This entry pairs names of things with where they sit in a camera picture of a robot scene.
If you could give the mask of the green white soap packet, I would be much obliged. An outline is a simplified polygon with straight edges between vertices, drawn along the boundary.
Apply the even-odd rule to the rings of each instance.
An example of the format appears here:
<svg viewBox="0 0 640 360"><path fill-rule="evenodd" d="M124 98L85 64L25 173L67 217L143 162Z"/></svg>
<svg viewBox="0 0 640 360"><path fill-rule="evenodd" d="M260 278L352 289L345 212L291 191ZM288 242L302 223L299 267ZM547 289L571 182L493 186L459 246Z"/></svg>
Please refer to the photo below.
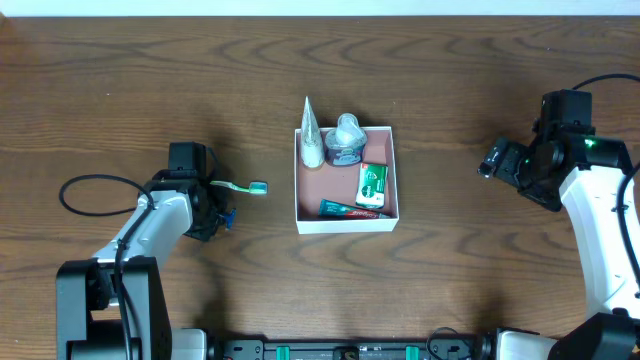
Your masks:
<svg viewBox="0 0 640 360"><path fill-rule="evenodd" d="M380 209L385 205L388 167L361 163L355 202L364 208Z"/></svg>

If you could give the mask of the blue disposable razor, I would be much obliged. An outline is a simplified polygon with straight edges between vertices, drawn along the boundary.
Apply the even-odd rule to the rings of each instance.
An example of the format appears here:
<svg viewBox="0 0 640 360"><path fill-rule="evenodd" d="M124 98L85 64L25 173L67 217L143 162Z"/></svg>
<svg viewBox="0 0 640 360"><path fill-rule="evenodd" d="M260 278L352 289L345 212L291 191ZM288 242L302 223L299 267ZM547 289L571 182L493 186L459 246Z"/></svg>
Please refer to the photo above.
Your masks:
<svg viewBox="0 0 640 360"><path fill-rule="evenodd" d="M219 217L221 218L221 223L224 225L225 229L230 230L236 217L236 209L233 208L230 212L220 213Z"/></svg>

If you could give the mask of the green white toothbrush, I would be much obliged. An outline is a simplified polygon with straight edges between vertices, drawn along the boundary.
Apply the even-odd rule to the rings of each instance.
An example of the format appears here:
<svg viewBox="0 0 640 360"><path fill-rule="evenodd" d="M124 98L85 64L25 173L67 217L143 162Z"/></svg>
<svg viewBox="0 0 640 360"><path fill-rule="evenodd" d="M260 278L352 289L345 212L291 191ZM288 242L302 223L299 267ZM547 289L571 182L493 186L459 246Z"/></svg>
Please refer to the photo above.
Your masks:
<svg viewBox="0 0 640 360"><path fill-rule="evenodd" d="M268 194L268 184L266 182L254 181L254 182L250 182L245 187L234 184L229 181L221 181L221 180L211 181L210 184L212 186L223 187L223 188L230 189L232 191L247 193L251 195L267 195Z"/></svg>

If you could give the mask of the white Pantene tube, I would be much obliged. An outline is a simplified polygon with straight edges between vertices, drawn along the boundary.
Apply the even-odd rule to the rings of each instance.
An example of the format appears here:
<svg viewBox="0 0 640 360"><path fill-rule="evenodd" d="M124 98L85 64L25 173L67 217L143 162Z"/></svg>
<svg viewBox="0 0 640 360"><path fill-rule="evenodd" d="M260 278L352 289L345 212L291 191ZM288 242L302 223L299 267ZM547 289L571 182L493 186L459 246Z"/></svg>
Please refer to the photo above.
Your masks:
<svg viewBox="0 0 640 360"><path fill-rule="evenodd" d="M310 169L324 163L324 142L309 97L305 98L301 120L300 158Z"/></svg>

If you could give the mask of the red green toothpaste tube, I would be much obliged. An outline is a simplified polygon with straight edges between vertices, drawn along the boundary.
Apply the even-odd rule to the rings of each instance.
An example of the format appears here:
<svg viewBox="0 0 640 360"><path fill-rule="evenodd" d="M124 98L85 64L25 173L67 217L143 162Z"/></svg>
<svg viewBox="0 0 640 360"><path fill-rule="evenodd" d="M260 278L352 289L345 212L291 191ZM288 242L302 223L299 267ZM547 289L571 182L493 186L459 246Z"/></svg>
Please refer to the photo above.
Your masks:
<svg viewBox="0 0 640 360"><path fill-rule="evenodd" d="M339 219L386 219L388 215L364 208L358 208L334 201L323 199L320 203L318 215Z"/></svg>

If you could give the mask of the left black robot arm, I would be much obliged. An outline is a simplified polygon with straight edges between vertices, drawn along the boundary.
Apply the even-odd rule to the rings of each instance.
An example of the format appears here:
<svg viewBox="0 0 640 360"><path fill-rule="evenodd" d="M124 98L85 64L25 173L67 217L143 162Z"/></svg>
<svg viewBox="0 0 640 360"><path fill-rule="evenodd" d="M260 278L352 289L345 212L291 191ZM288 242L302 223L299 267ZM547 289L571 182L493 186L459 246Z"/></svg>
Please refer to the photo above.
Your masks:
<svg viewBox="0 0 640 360"><path fill-rule="evenodd" d="M220 359L206 331L172 327L160 269L178 240L210 239L220 222L208 177L161 170L118 234L87 260L56 274L59 359Z"/></svg>

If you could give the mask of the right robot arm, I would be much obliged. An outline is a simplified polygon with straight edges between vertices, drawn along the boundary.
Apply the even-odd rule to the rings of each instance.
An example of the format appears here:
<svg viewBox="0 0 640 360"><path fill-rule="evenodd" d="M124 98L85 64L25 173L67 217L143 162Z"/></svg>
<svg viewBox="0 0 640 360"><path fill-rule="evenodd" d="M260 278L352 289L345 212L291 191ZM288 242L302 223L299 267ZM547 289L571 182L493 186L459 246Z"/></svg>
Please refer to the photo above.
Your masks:
<svg viewBox="0 0 640 360"><path fill-rule="evenodd" d="M634 359L639 346L639 218L620 140L560 135L525 146L500 138L478 168L552 212L566 210L582 267L586 320L564 337L498 333L497 359Z"/></svg>

